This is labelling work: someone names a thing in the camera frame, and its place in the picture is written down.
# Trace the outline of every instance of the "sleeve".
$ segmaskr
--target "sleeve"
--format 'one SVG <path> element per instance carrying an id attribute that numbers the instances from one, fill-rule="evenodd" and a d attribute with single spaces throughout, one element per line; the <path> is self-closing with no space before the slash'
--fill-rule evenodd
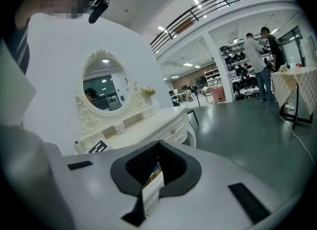
<path id="1" fill-rule="evenodd" d="M 276 42 L 276 39 L 274 36 L 269 36 L 268 38 L 268 42 L 269 42 L 269 47 L 271 48 L 271 52 L 272 55 L 276 55 L 276 53 L 278 52 L 279 48 Z"/>
<path id="2" fill-rule="evenodd" d="M 263 52 L 261 45 L 257 43 L 255 40 L 253 40 L 253 46 L 258 52 Z"/>

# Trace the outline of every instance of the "brown wall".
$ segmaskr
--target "brown wall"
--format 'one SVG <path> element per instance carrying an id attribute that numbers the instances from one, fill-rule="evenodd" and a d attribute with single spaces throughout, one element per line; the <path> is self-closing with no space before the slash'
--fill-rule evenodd
<path id="1" fill-rule="evenodd" d="M 182 88 L 183 85 L 190 86 L 189 83 L 190 83 L 190 81 L 191 81 L 193 78 L 196 78 L 196 77 L 199 77 L 199 76 L 205 76 L 204 71 L 205 71 L 205 70 L 209 70 L 209 69 L 211 69 L 212 67 L 215 67 L 215 66 L 216 66 L 215 63 L 214 63 L 214 64 L 211 64 L 211 65 L 208 65 L 208 66 L 206 66 L 206 67 L 204 67 L 204 68 L 201 68 L 201 69 L 199 69 L 199 70 L 196 70 L 196 71 L 194 71 L 194 72 L 192 72 L 192 73 L 190 73 L 190 74 L 188 74 L 188 75 L 186 75 L 186 76 L 183 76 L 183 77 L 181 77 L 181 78 L 178 78 L 178 79 L 172 81 L 173 88 L 174 88 L 174 89 L 181 90 L 181 88 Z"/>

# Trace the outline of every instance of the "gray floor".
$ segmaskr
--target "gray floor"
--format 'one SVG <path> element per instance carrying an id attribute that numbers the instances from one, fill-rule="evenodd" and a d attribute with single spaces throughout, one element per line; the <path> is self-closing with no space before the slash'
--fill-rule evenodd
<path id="1" fill-rule="evenodd" d="M 308 118 L 304 102 L 300 101 L 299 106 L 299 116 Z M 193 114 L 190 122 L 198 149 L 231 159 L 278 192 L 284 201 L 303 192 L 314 166 L 279 117 L 278 104 L 249 98 L 194 110 L 199 126 Z M 297 123 L 294 132 L 317 163 L 317 117 L 312 125 Z"/>

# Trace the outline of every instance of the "mirror frame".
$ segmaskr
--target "mirror frame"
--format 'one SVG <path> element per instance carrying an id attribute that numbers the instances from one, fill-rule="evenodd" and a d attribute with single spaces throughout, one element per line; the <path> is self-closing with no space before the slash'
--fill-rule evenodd
<path id="1" fill-rule="evenodd" d="M 120 66 L 120 68 L 125 72 L 126 78 L 128 80 L 127 87 L 129 88 L 129 96 L 126 99 L 125 103 L 119 109 L 116 109 L 113 111 L 104 111 L 104 110 L 98 109 L 88 101 L 88 99 L 85 95 L 84 75 L 85 75 L 85 72 L 86 72 L 86 69 L 88 68 L 88 66 L 90 64 L 92 64 L 97 59 L 107 59 L 107 60 L 113 61 L 113 62 L 117 63 Z M 79 87 L 77 89 L 77 93 L 78 93 L 77 96 L 80 98 L 80 100 L 85 105 L 85 107 L 87 107 L 91 112 L 93 112 L 99 116 L 110 117 L 110 116 L 119 115 L 119 114 L 125 112 L 131 106 L 133 96 L 134 96 L 134 91 L 135 91 L 135 87 L 134 87 L 135 82 L 132 80 L 129 73 L 127 72 L 125 64 L 122 61 L 120 61 L 119 59 L 117 59 L 113 54 L 111 54 L 110 52 L 106 52 L 103 49 L 98 50 L 95 53 L 92 53 L 85 60 L 85 62 L 82 64 L 81 71 L 82 72 L 80 75 Z"/>

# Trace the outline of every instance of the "black railing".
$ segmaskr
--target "black railing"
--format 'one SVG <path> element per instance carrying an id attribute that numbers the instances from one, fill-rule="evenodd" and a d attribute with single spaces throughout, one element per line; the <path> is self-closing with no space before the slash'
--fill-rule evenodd
<path id="1" fill-rule="evenodd" d="M 163 47 L 168 41 L 173 40 L 175 35 L 186 30 L 199 21 L 205 15 L 218 10 L 222 7 L 232 6 L 235 2 L 243 0 L 203 0 L 199 4 L 185 11 L 173 22 L 171 22 L 164 31 L 162 31 L 152 42 L 151 47 L 155 53 Z"/>

